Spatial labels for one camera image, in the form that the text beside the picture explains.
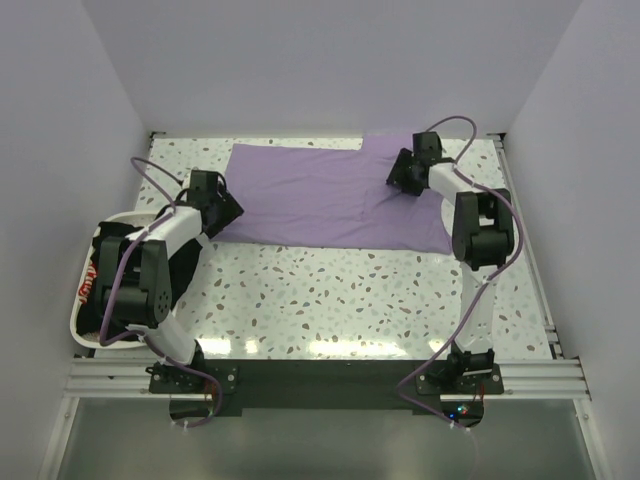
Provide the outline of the purple t-shirt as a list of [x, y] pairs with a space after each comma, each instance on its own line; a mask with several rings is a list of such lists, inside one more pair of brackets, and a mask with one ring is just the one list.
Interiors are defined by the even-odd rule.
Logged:
[[411, 137], [374, 135], [358, 150], [236, 144], [224, 177], [243, 214], [217, 240], [449, 255], [441, 195], [386, 183]]

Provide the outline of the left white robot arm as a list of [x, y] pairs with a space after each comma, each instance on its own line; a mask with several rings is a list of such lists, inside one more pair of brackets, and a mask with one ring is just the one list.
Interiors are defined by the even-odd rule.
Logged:
[[109, 235], [97, 249], [93, 287], [101, 320], [98, 341], [110, 347], [125, 339], [148, 346], [157, 358], [151, 375], [159, 382], [216, 394], [198, 341], [177, 322], [173, 281], [176, 267], [196, 267], [200, 237], [212, 239], [244, 210], [222, 174], [194, 170], [188, 184], [149, 225], [127, 235]]

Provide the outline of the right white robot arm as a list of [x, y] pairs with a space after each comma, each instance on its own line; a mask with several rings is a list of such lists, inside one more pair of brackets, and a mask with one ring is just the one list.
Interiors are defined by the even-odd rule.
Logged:
[[464, 176], [454, 159], [443, 156], [441, 139], [433, 131], [412, 136], [412, 148], [400, 150], [387, 184], [413, 196], [438, 193], [453, 207], [451, 244], [462, 273], [461, 319], [447, 357], [432, 361], [417, 376], [443, 391], [469, 389], [494, 372], [498, 275], [520, 251], [510, 192]]

